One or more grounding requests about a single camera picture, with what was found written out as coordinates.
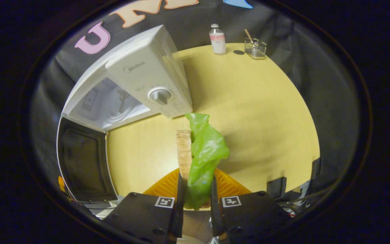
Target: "plastic bottle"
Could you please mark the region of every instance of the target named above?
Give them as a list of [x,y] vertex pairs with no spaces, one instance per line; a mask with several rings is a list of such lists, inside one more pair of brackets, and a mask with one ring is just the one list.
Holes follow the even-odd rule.
[[225,34],[219,29],[218,24],[211,25],[210,40],[212,41],[212,48],[215,54],[225,54]]

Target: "wooden table surface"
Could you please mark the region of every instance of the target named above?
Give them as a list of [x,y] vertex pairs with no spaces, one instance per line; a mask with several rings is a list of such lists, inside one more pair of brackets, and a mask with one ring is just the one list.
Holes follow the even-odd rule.
[[[231,154],[218,168],[251,191],[287,177],[286,191],[311,176],[320,149],[311,114],[296,87],[269,58],[253,60],[243,43],[216,55],[211,46],[178,54],[184,62],[195,113],[225,137]],[[117,193],[144,192],[178,168],[176,130],[190,129],[184,116],[152,116],[109,131],[110,175]]]

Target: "microwave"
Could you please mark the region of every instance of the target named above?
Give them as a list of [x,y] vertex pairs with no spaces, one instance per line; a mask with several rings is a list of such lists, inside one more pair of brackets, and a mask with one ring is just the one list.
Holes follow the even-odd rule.
[[164,27],[120,43],[94,62],[71,90],[57,132],[62,178],[76,201],[116,199],[107,162],[107,131],[155,114],[192,111],[182,60]]

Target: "midea logo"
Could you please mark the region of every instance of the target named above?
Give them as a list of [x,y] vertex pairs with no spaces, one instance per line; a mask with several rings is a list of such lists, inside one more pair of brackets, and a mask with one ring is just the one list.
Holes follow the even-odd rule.
[[130,73],[130,72],[132,72],[135,68],[138,68],[138,67],[140,67],[140,66],[142,66],[142,65],[144,65],[145,64],[145,62],[140,62],[140,63],[137,63],[137,64],[135,64],[135,65],[133,65],[133,66],[125,66],[124,68],[123,68],[123,71],[125,72],[125,73]]

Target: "crumpled green plastic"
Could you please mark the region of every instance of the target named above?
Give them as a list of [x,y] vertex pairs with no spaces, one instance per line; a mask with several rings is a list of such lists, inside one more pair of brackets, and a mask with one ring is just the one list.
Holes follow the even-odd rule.
[[223,136],[209,124],[207,114],[188,113],[192,130],[192,165],[185,192],[184,207],[199,210],[210,198],[215,168],[227,159],[230,150]]

